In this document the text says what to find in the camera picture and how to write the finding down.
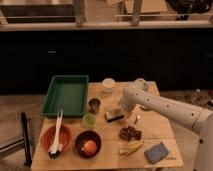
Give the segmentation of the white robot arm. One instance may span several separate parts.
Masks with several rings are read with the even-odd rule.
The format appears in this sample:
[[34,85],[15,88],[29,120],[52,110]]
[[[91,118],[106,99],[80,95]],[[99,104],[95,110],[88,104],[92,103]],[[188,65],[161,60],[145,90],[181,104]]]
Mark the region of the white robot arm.
[[130,113],[142,105],[191,130],[199,136],[193,171],[213,171],[213,111],[192,104],[153,95],[146,81],[127,84],[120,98],[121,108]]

